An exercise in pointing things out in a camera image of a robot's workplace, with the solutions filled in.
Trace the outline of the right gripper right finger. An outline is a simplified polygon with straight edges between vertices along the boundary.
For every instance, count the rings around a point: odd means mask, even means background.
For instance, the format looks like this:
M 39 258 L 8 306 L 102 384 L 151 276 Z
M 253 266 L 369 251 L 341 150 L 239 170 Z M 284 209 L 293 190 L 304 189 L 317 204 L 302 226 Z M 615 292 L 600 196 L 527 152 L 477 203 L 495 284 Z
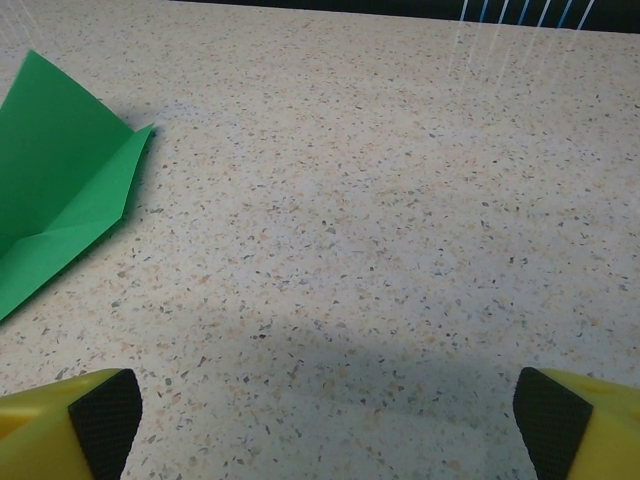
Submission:
M 637 388 L 525 367 L 513 411 L 539 479 L 639 478 Z

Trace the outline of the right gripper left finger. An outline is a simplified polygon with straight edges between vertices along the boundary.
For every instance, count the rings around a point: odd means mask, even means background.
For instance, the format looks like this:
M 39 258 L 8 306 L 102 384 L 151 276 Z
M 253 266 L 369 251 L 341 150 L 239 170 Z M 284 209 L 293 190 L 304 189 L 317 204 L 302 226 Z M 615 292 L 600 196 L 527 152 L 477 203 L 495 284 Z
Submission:
M 105 369 L 1 398 L 3 479 L 118 479 L 142 417 L 131 369 Z

